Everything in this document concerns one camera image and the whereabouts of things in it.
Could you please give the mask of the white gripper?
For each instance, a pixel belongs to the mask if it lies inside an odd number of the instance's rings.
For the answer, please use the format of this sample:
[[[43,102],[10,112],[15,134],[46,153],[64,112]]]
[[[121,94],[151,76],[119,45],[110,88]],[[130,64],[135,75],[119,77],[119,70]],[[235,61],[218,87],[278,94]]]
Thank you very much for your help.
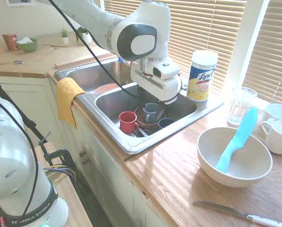
[[[179,82],[175,77],[162,80],[156,76],[144,76],[138,63],[134,62],[131,65],[131,79],[138,84],[137,92],[139,96],[145,96],[145,91],[147,91],[162,101],[157,104],[156,119],[161,118],[166,104],[171,104],[177,99],[175,96],[178,93]]]

